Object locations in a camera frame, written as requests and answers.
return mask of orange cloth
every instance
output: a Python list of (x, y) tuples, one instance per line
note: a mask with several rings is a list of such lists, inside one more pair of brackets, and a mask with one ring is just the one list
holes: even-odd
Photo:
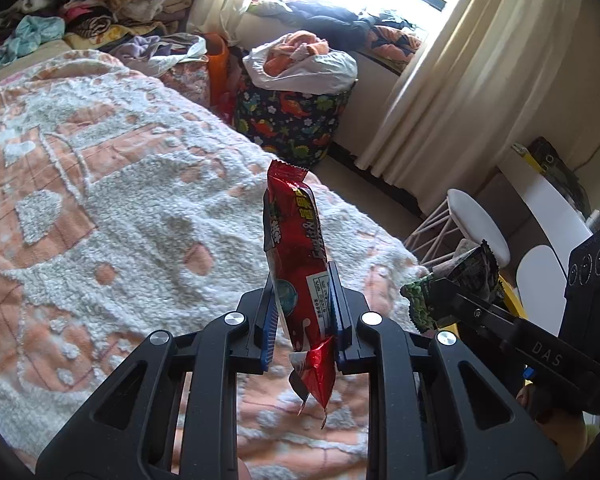
[(316, 54), (328, 54), (329, 43), (312, 32), (298, 30), (288, 34), (284, 43), (272, 47), (264, 63), (264, 71), (270, 76), (283, 73), (293, 63)]

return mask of light blue cloth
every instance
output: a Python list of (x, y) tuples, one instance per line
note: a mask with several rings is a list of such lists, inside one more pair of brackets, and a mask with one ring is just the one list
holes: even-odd
[(0, 69), (13, 63), (19, 57), (31, 54), (41, 44), (60, 40), (63, 36), (64, 20), (62, 18), (25, 16), (0, 46)]

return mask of silver screw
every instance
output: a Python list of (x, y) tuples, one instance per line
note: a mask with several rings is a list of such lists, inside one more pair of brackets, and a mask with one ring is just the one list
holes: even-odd
[(227, 325), (240, 325), (244, 321), (244, 315), (240, 314), (240, 312), (229, 312), (226, 316), (224, 316), (224, 322)]
[(382, 323), (382, 316), (377, 312), (365, 312), (362, 315), (362, 322), (367, 325), (379, 325)]
[(164, 330), (158, 330), (158, 332), (154, 332), (149, 336), (149, 342), (156, 346), (164, 345), (168, 340), (169, 334)]
[(454, 334), (453, 332), (448, 332), (447, 330), (439, 332), (437, 338), (441, 344), (446, 346), (451, 346), (455, 344), (455, 342), (458, 340), (456, 334)]

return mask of orange bag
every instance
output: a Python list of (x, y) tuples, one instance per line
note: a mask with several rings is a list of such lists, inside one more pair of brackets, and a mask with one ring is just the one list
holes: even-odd
[(227, 65), (229, 62), (229, 48), (226, 41), (217, 34), (204, 34), (206, 40), (206, 56), (209, 70), (209, 86), (211, 106), (220, 102), (220, 96), (226, 92)]

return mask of dinosaur print basket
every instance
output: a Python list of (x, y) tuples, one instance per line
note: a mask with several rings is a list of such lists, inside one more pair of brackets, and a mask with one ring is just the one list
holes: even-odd
[(337, 95), (265, 90), (243, 73), (234, 129), (266, 152), (309, 169), (326, 156), (352, 88)]

